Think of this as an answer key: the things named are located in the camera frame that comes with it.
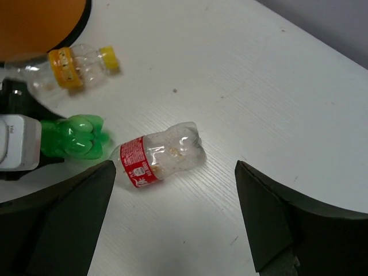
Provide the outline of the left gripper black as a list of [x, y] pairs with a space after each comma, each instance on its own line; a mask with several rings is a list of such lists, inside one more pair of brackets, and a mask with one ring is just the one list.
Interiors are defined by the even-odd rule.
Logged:
[[[61, 120], [61, 115], [54, 113], [41, 104], [29, 92], [27, 84], [22, 81], [3, 79], [1, 82], [1, 114], [20, 114], [36, 120]], [[39, 165], [37, 170], [50, 164], [64, 163], [65, 158], [47, 157], [40, 151]], [[31, 171], [3, 171], [1, 180], [17, 181]]]

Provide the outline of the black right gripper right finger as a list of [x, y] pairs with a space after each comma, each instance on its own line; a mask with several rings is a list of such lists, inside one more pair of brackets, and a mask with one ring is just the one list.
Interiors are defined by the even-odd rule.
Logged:
[[366, 213], [308, 197], [243, 161], [235, 178], [258, 274], [367, 274]]

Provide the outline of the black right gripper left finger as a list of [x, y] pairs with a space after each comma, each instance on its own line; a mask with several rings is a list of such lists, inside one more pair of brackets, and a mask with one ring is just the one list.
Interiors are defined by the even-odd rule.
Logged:
[[106, 160], [1, 203], [1, 275], [87, 275], [115, 176]]

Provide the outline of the clear bottle yellow cap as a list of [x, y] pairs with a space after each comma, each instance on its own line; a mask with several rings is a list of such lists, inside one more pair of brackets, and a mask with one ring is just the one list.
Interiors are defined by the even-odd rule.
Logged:
[[83, 92], [99, 86], [120, 71], [112, 46], [87, 44], [54, 49], [48, 53], [22, 53], [5, 61], [7, 76], [25, 82], [36, 96], [54, 92]]

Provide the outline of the crushed green plastic bottle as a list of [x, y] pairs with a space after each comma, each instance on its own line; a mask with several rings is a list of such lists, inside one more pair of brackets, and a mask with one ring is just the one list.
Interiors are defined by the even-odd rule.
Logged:
[[110, 136], [100, 116], [79, 114], [41, 121], [41, 152], [50, 158], [96, 160], [103, 156]]

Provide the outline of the clear bottle red label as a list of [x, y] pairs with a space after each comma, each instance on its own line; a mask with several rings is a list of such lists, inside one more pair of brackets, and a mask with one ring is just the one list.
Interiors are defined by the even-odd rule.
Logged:
[[206, 162], [206, 153], [197, 125], [182, 122], [119, 145], [110, 160], [116, 167], [115, 182], [131, 190], [197, 168]]

